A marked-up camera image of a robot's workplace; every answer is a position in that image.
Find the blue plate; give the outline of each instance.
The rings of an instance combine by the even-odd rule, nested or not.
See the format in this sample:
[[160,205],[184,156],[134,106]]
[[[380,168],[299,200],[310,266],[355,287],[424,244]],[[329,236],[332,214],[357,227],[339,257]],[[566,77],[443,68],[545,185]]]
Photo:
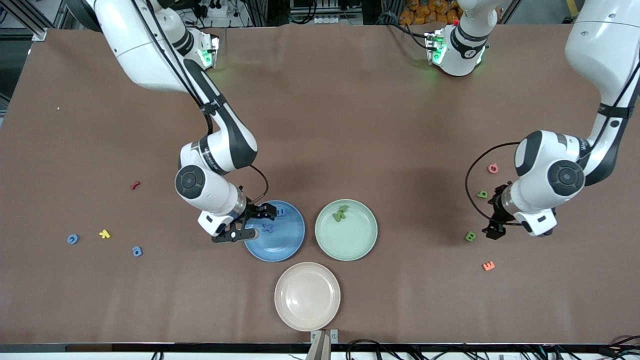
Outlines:
[[274,220],[249,219],[246,227],[258,230],[259,235],[244,244],[256,258],[274,263],[289,259],[300,249],[305,239],[305,220],[298,209],[286,201],[267,202],[276,207],[278,215]]

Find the green plate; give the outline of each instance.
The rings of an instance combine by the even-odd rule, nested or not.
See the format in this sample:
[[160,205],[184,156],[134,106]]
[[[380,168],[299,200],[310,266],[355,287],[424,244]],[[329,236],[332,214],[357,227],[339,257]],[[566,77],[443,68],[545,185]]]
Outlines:
[[[346,218],[337,222],[333,214],[343,205]],[[365,256],[378,238],[378,223],[371,210],[356,200],[336,200],[320,211],[316,220],[316,240],[334,259],[353,261]]]

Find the robotic arm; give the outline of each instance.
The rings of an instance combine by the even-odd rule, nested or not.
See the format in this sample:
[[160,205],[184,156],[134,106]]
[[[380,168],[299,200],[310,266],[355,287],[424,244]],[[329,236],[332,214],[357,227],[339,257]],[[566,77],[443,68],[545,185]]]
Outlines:
[[[249,240],[251,217],[273,218],[275,207],[258,207],[241,187],[222,176],[250,166],[258,152],[253,135],[204,69],[213,65],[217,38],[186,28],[169,8],[172,0],[90,0],[99,26],[125,73],[143,88],[190,94],[209,124],[199,141],[183,146],[175,189],[202,210],[198,223],[213,242]],[[220,127],[213,133],[211,120]]]
[[489,201],[488,238],[500,238],[514,219],[532,236],[551,234],[555,208],[613,172],[640,91],[640,1],[586,1],[564,52],[600,91],[591,135],[535,131],[524,138],[515,153],[519,178],[496,188]]
[[498,22],[502,0],[458,0],[464,10],[458,25],[447,25],[426,39],[427,59],[453,76],[464,76],[482,61],[487,39]]

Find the table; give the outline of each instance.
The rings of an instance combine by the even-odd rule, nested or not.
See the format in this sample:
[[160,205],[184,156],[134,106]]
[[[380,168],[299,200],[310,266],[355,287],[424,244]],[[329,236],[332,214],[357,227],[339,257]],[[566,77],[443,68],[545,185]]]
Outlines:
[[[178,151],[206,131],[188,95],[131,83],[101,34],[50,31],[0,131],[0,341],[308,341],[273,305],[278,277],[302,261],[340,282],[328,328],[341,341],[605,343],[640,332],[634,121],[614,174],[558,209],[553,236],[463,239],[486,226],[463,189],[478,155],[537,129],[590,132],[599,96],[564,58],[569,31],[498,26],[484,63],[452,78],[392,28],[230,29],[210,75],[258,140],[267,199],[307,222],[281,263],[213,244],[175,193]],[[482,162],[471,190],[515,180],[514,150]],[[491,176],[482,167],[493,162]],[[227,178],[250,197],[263,190],[251,169]],[[341,198],[367,204],[379,225],[373,250],[349,263],[312,231]],[[496,268],[483,271],[487,261]]]

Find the plate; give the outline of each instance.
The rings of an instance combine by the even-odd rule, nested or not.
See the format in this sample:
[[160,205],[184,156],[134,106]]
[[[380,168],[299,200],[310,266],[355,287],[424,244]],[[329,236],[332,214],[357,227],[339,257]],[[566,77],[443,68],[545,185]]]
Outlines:
[[[345,219],[334,213],[346,205]],[[334,259],[353,261],[365,256],[378,238],[378,223],[371,210],[356,200],[336,200],[320,211],[316,220],[316,240],[320,248]]]
[[286,201],[267,201],[276,207],[274,220],[251,218],[246,228],[256,229],[258,238],[244,245],[256,258],[270,263],[289,259],[300,249],[305,239],[305,219],[295,206]]
[[340,286],[326,267],[299,263],[280,276],[274,300],[284,323],[298,331],[314,331],[325,327],[338,312]]

